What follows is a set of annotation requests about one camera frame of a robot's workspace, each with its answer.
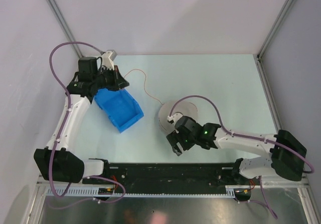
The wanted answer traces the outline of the white cable spool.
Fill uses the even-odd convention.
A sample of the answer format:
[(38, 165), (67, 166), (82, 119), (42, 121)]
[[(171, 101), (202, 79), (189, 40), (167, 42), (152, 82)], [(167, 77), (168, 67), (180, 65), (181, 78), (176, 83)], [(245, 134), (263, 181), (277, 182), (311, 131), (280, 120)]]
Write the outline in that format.
[(175, 103), (176, 101), (166, 102), (158, 112), (158, 123), (161, 131), (165, 135), (168, 135), (175, 130), (175, 124), (169, 124), (167, 121), (167, 117), (174, 113), (180, 112), (184, 116), (191, 117), (194, 120), (198, 119), (198, 109), (193, 103), (183, 100), (175, 106), (174, 110), (172, 110)]

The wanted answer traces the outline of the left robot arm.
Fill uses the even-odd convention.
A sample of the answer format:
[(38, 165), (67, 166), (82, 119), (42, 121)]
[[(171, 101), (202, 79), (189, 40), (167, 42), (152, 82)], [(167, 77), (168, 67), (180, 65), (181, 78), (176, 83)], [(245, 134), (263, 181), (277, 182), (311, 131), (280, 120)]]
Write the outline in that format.
[(78, 72), (65, 87), (66, 98), (57, 127), (43, 149), (36, 149), (34, 160), (43, 178), (50, 182), (79, 183), (93, 176), (99, 183), (110, 180), (111, 172), (101, 159), (82, 160), (74, 153), (82, 120), (99, 90), (119, 92), (129, 86), (114, 65), (114, 51), (82, 57)]

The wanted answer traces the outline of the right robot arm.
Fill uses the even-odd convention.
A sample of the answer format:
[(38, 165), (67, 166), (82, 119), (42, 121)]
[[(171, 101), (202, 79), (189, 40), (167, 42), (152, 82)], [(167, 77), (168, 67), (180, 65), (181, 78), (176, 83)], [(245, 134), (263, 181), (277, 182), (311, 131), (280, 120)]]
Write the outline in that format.
[(167, 117), (172, 131), (166, 138), (173, 152), (180, 156), (197, 145), (203, 149), (234, 149), (255, 154), (252, 159), (236, 160), (231, 178), (244, 184), (254, 177), (278, 175), (290, 181), (301, 181), (306, 148), (288, 131), (276, 135), (238, 134), (219, 124), (200, 125), (193, 118), (176, 114)]

